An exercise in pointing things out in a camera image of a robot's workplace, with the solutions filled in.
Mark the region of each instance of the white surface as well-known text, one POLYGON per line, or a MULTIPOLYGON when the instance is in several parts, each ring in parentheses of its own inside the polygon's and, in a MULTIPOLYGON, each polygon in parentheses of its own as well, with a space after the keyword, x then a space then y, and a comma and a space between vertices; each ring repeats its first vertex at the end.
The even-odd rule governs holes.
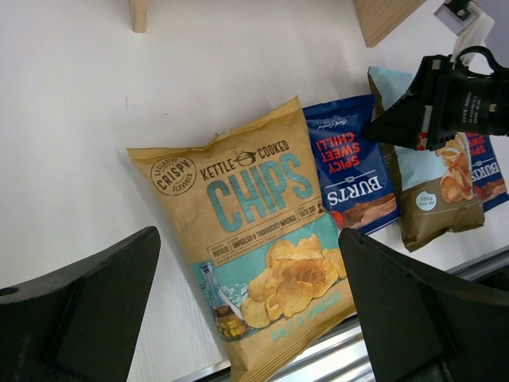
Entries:
MULTIPOLYGON (((307 106, 367 92, 370 64, 414 72, 423 55, 452 52, 454 35, 433 17, 440 3, 370 50, 350 0, 153 0, 147 34, 130 31, 127 0, 3 0, 0 287, 157 225, 129 380, 221 361, 175 235, 125 148, 202 145, 295 95, 307 106)), ((508 142, 496 141, 505 174, 508 142)), ((507 215, 509 204, 414 256, 445 269, 508 245, 507 215)), ((375 238, 403 251, 397 225, 375 238)))

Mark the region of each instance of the snack packet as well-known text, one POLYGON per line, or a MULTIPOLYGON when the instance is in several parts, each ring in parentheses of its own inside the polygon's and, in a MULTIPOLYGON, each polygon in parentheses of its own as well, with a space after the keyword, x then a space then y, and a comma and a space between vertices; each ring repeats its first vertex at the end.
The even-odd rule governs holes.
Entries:
POLYGON ((204 147, 128 153, 202 286, 231 380, 267 380, 354 312, 297 98, 204 147))
MULTIPOLYGON (((392 106, 410 86, 412 76, 370 68, 368 79, 376 111, 392 106)), ((415 251, 447 231, 462 232, 484 223, 483 206, 473 191, 468 140, 459 133, 435 152, 383 146, 401 212, 402 240, 415 251)))
POLYGON ((362 233, 399 216, 379 144, 360 137, 374 105, 373 95, 360 95, 304 109, 324 206, 339 228, 362 233))
POLYGON ((467 133, 472 158, 474 190, 487 212, 509 200, 506 182, 500 172, 492 141, 488 135, 467 133))

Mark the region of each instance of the vinegar bottle illustration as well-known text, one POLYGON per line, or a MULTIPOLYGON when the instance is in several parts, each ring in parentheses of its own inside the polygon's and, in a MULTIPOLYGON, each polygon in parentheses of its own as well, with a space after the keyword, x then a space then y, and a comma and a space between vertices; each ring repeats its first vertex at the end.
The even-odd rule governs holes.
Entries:
POLYGON ((248 329, 242 312, 221 290, 214 275, 212 263, 207 262, 200 269, 205 280, 201 290, 208 300, 208 305, 214 312, 217 329, 226 339, 240 338, 248 329))

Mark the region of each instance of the brown chip bag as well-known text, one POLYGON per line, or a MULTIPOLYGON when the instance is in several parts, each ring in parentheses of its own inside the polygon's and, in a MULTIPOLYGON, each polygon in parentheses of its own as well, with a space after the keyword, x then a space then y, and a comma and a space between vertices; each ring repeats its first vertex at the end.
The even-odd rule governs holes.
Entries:
MULTIPOLYGON (((368 79, 378 115, 402 96, 412 81, 405 73, 379 68, 370 68, 368 79)), ((419 249, 447 231, 462 232, 483 225, 483 205, 473 191, 465 134, 456 134, 435 152, 390 145, 383 145, 383 152, 399 199, 406 249, 419 249)))
POLYGON ((177 231, 233 381, 267 380, 354 311, 297 98, 205 147, 128 153, 177 231))

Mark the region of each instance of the wooden block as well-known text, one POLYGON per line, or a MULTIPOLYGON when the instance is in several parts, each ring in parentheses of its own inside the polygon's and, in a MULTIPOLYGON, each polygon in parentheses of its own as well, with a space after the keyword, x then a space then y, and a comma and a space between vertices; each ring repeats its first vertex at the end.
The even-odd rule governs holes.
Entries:
POLYGON ((149 0, 129 0, 130 19, 133 31, 144 33, 146 31, 146 13, 149 0))
POLYGON ((408 18, 425 0, 354 0, 360 28, 368 48, 408 18))

